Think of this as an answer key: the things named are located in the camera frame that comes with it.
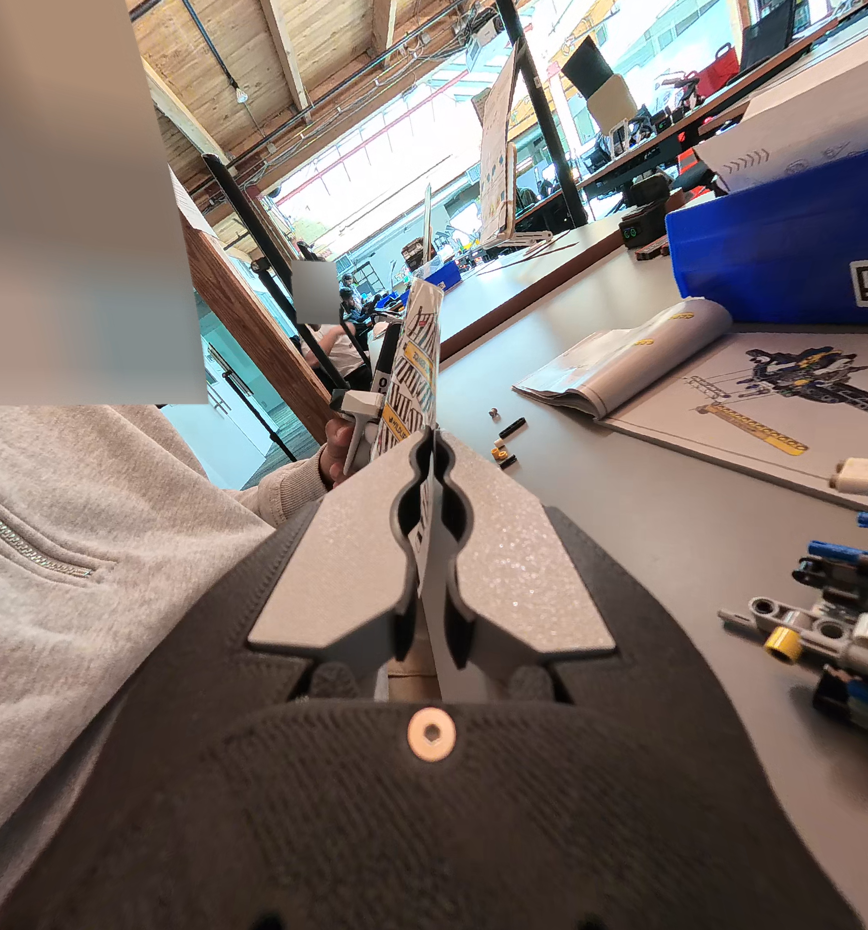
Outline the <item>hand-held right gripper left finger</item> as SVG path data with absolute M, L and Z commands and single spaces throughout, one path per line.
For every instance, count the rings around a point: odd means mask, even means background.
M 248 635 L 254 649 L 346 665 L 403 659 L 416 628 L 433 432 L 396 444 L 324 497 Z

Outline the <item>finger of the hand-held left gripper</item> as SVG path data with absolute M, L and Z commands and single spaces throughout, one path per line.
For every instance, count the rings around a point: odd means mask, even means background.
M 384 404 L 385 396 L 374 390 L 335 389 L 330 407 L 345 419 L 378 422 Z

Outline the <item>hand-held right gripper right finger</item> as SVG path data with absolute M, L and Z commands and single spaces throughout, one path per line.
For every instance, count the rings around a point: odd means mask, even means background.
M 452 538 L 444 634 L 454 665 L 511 675 L 616 644 L 538 497 L 438 432 L 440 520 Z

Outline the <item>zebra striped sticker sheet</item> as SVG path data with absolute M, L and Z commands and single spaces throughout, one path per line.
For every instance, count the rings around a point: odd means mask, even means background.
M 470 522 L 442 483 L 451 458 L 436 430 L 442 299 L 439 287 L 413 282 L 371 459 L 359 473 L 375 518 L 366 540 L 378 550 L 369 591 L 380 602 L 370 623 L 372 664 L 388 689 L 378 705 L 423 724 L 447 716 L 437 676 L 391 678 L 388 665 L 425 653 L 430 664 L 440 657 L 454 667 L 447 620 L 457 599 L 454 562 Z

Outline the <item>person's left forearm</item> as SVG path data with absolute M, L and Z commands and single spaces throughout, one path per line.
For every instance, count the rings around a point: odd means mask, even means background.
M 311 458 L 271 471 L 255 487 L 231 491 L 230 495 L 271 527 L 278 528 L 328 492 L 321 472 L 323 453 L 321 447 Z

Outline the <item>partly built lego model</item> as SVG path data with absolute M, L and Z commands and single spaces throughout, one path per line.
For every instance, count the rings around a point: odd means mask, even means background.
M 868 459 L 845 459 L 829 485 L 868 501 Z M 859 513 L 857 524 L 868 530 L 868 509 Z M 755 597 L 746 614 L 720 610 L 719 619 L 727 627 L 759 634 L 765 652 L 779 662 L 821 661 L 813 707 L 868 730 L 868 547 L 811 541 L 792 576 L 818 593 L 812 607 Z

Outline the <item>person's left hand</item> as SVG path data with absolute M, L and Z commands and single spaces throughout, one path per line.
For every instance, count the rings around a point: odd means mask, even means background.
M 326 441 L 319 456 L 319 471 L 327 490 L 346 479 L 345 465 L 355 425 L 341 418 L 326 424 Z

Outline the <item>plain blue storage bin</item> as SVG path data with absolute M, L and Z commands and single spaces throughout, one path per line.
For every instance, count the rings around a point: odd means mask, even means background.
M 416 271 L 416 276 L 431 285 L 440 287 L 445 292 L 462 282 L 461 271 L 456 260 L 444 260 L 439 255 L 435 255 L 429 262 L 422 265 Z

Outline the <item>black slanted pole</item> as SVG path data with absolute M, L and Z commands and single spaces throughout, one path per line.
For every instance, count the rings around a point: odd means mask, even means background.
M 222 191 L 225 193 L 234 211 L 245 225 L 248 233 L 253 236 L 256 245 L 264 255 L 262 260 L 254 262 L 254 273 L 261 279 L 266 290 L 277 302 L 277 305 L 282 308 L 283 313 L 289 319 L 290 323 L 294 325 L 295 329 L 299 332 L 299 336 L 311 350 L 312 355 L 315 356 L 320 369 L 324 371 L 324 374 L 332 383 L 333 388 L 347 390 L 348 384 L 346 379 L 336 370 L 333 363 L 321 348 L 321 345 L 314 338 L 314 332 L 307 325 L 301 324 L 297 319 L 297 314 L 291 299 L 291 268 L 267 233 L 254 205 L 232 178 L 230 169 L 222 163 L 217 155 L 204 154 L 202 158 L 213 177 L 217 180 Z

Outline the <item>open instruction booklet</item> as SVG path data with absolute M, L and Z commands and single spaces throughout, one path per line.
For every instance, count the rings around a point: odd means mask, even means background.
M 868 332 L 744 331 L 685 298 L 513 385 L 603 427 L 857 510 L 868 506 Z

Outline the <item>black steel column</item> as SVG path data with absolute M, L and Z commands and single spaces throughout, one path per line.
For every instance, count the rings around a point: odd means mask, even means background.
M 518 9 L 514 1 L 496 1 L 496 8 L 516 50 L 519 69 L 533 105 L 533 111 L 544 138 L 553 165 L 556 169 L 560 192 L 569 215 L 576 228 L 589 223 L 589 219 L 568 166 L 563 146 L 553 121 L 551 110 L 544 95 L 542 80 L 534 64 L 533 56 L 521 26 Z

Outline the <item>black device with green logo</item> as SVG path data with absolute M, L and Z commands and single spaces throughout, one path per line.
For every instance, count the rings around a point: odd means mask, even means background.
M 627 209 L 619 221 L 619 231 L 628 250 L 645 248 L 666 234 L 671 184 L 672 178 L 658 171 L 633 182 L 626 190 Z

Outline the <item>blue storage bin with tag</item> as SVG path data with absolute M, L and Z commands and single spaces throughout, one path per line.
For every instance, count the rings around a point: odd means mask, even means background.
M 868 326 L 868 151 L 666 217 L 682 296 L 738 323 Z

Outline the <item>stack of white booklets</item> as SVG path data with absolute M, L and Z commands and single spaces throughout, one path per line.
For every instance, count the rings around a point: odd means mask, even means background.
M 800 90 L 797 82 L 753 99 L 737 126 L 697 146 L 728 192 L 868 151 L 868 61 Z

